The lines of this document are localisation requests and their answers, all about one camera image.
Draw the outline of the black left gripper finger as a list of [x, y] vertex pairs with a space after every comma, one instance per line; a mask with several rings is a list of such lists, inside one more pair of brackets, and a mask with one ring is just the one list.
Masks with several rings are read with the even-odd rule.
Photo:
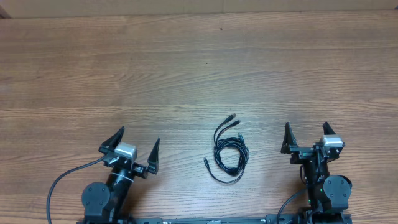
[[125, 127], [122, 126], [114, 135], [105, 140], [99, 147], [100, 152], [114, 152], [123, 138]]
[[160, 146], [160, 138], [157, 139], [155, 145], [147, 159], [147, 171], [151, 174], [157, 174], [159, 171], [159, 146]]

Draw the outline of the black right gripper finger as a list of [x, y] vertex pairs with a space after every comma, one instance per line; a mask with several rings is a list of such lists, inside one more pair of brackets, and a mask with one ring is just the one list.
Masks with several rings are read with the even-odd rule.
[[294, 153], [298, 148], [298, 144], [296, 142], [295, 136], [293, 134], [290, 123], [287, 122], [285, 124], [285, 132], [284, 132], [284, 140], [282, 142], [280, 152], [282, 154], [291, 154]]
[[335, 135], [336, 134], [327, 121], [325, 121], [323, 123], [323, 133], [324, 133], [324, 135]]

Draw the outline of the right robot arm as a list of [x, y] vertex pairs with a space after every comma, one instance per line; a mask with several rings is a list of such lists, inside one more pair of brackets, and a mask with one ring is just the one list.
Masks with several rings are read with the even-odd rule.
[[[280, 152], [290, 154], [290, 163], [300, 164], [300, 179], [305, 184], [303, 190], [293, 194], [279, 209], [276, 223], [352, 223], [351, 215], [344, 214], [349, 207], [353, 187], [349, 178], [331, 175], [328, 163], [340, 157], [345, 147], [343, 139], [331, 126], [323, 123], [323, 136], [310, 147], [297, 144], [290, 123], [285, 124], [284, 140]], [[284, 218], [284, 208], [298, 196], [308, 193], [309, 206], [301, 208], [290, 218]]]

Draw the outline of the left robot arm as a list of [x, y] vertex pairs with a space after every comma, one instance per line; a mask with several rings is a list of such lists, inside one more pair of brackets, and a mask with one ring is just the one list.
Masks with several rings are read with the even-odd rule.
[[145, 179], [159, 171], [160, 139], [147, 159], [147, 164], [136, 162], [137, 149], [122, 142], [124, 127], [105, 140], [99, 147], [104, 154], [101, 159], [106, 167], [112, 168], [105, 183], [93, 182], [82, 192], [81, 201], [85, 208], [82, 223], [135, 223], [132, 215], [123, 213], [129, 189], [136, 177]]

